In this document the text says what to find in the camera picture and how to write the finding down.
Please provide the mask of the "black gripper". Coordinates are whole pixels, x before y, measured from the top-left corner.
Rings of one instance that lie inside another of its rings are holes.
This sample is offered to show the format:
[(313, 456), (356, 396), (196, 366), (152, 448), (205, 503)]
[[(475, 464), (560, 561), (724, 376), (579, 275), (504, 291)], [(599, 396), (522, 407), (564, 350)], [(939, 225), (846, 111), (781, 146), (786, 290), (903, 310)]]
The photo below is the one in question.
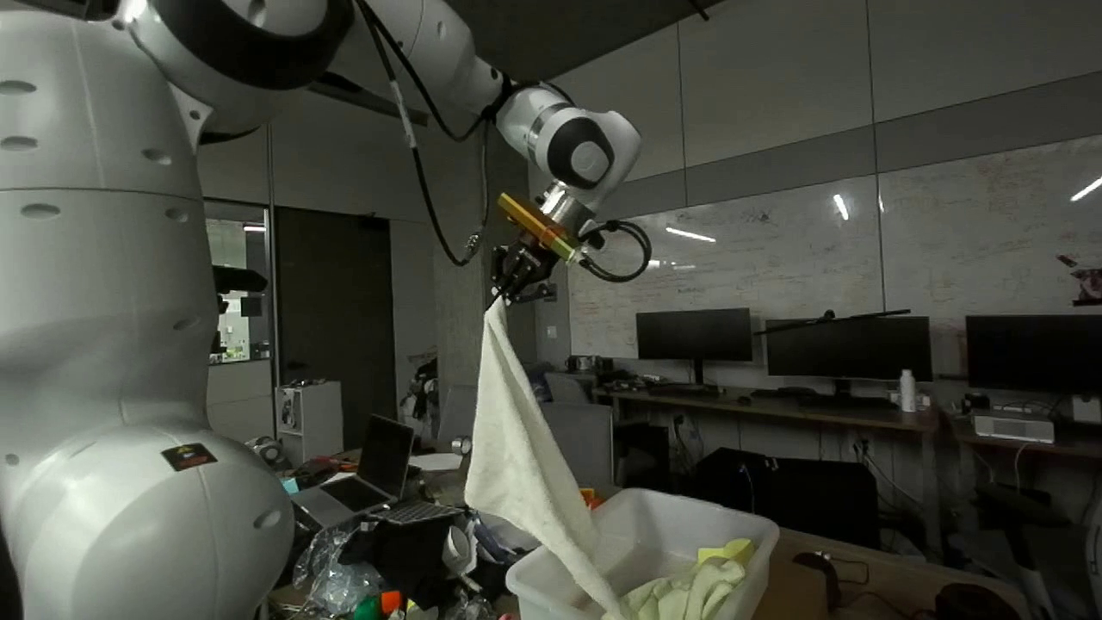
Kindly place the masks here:
[(537, 243), (500, 243), (492, 252), (492, 291), (517, 299), (539, 285), (558, 265), (558, 256)]

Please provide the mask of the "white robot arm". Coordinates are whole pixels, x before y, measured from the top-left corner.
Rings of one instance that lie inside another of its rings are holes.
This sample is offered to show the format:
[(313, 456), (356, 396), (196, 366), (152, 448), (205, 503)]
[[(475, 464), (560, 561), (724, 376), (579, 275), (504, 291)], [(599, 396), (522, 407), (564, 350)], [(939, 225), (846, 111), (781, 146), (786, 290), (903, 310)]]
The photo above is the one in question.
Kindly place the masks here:
[(196, 151), (320, 82), (352, 32), (393, 82), (552, 177), (520, 214), (554, 259), (631, 173), (639, 131), (478, 59), (447, 0), (2, 0), (2, 620), (256, 620), (297, 514), (205, 423), (215, 270)]

